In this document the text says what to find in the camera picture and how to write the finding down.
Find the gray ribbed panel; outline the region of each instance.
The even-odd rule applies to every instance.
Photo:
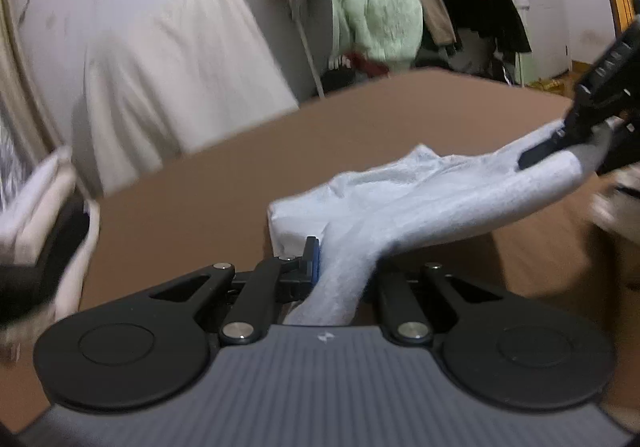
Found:
[[[318,338],[325,331],[335,338]],[[630,436],[595,405],[510,413],[456,388],[428,351],[376,327],[273,326],[225,348],[199,383],[155,408],[90,416],[53,407],[30,447],[618,447]]]

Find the black circular disc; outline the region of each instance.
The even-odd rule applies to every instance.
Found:
[[[179,305],[98,307],[49,328],[33,359],[50,400],[80,411],[118,412],[164,400],[209,361],[204,331]]]
[[[473,394],[527,411],[595,397],[615,366],[610,341],[588,321],[522,300],[470,306],[447,334],[442,356]]]

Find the silver screw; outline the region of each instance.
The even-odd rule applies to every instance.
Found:
[[[230,322],[222,332],[230,339],[246,339],[254,332],[254,327],[248,322]]]
[[[403,322],[398,333],[407,339],[423,339],[429,334],[429,327],[421,322]]]

